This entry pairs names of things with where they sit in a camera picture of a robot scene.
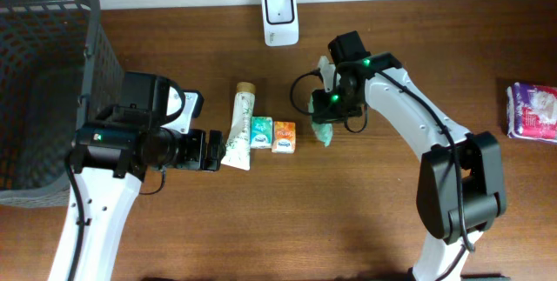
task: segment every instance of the robotic arm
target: robotic arm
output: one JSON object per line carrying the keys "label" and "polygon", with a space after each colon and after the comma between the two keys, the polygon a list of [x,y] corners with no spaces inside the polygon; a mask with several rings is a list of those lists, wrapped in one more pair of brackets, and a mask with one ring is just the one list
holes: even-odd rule
{"label": "robotic arm", "polygon": [[[507,208],[499,144],[489,132],[474,135],[456,124],[393,55],[366,51],[356,31],[328,46],[334,63],[322,57],[318,69],[304,75],[321,78],[324,89],[312,93],[314,112],[303,113],[318,124],[344,122],[350,130],[347,119],[365,113],[367,123],[369,106],[393,125],[421,162],[416,205],[428,233],[409,277],[460,280],[473,243]],[[300,78],[292,85],[292,103]],[[470,176],[463,180],[460,168]]]}
{"label": "robotic arm", "polygon": [[126,72],[119,105],[76,133],[66,158],[70,202],[49,280],[109,280],[148,167],[218,171],[222,132],[190,130],[203,97],[165,77]]}

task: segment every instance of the table surface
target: table surface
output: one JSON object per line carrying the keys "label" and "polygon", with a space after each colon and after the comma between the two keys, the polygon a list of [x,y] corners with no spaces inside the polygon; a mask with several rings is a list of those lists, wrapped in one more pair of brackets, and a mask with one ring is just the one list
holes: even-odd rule
{"label": "table surface", "polygon": [[[466,274],[516,280],[557,275],[557,147],[505,136],[505,88],[557,85],[557,0],[399,0],[299,6],[296,45],[265,46],[258,6],[104,11],[127,70],[157,73],[205,97],[192,127],[222,130],[238,81],[257,86],[256,116],[297,124],[293,155],[252,151],[250,171],[170,171],[138,197],[114,280],[354,278],[405,272],[426,229],[415,205],[419,161],[377,112],[365,132],[342,125],[324,147],[288,100],[337,35],[357,30],[371,52],[391,51],[449,117],[499,140],[508,209],[477,243]],[[319,81],[304,80],[304,104]],[[354,120],[353,126],[360,120]],[[157,188],[150,173],[143,190]],[[0,278],[46,279],[65,208],[0,207]]]}

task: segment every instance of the small orange carton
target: small orange carton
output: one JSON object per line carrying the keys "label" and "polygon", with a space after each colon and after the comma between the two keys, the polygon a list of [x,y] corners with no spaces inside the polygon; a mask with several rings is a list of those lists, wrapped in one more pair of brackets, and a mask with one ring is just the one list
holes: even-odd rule
{"label": "small orange carton", "polygon": [[275,121],[272,152],[292,154],[296,149],[296,124]]}

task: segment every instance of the teal box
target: teal box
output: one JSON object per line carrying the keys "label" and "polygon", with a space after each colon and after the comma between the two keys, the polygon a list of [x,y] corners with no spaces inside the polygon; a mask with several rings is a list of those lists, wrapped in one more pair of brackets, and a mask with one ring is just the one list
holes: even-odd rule
{"label": "teal box", "polygon": [[252,117],[252,137],[250,147],[253,149],[271,148],[272,145],[272,118]]}

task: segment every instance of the basket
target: basket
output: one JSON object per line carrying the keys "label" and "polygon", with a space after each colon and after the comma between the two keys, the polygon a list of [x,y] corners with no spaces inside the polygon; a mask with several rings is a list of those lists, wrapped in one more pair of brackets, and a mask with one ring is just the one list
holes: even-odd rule
{"label": "basket", "polygon": [[68,204],[75,130],[124,79],[98,0],[0,0],[0,204]]}

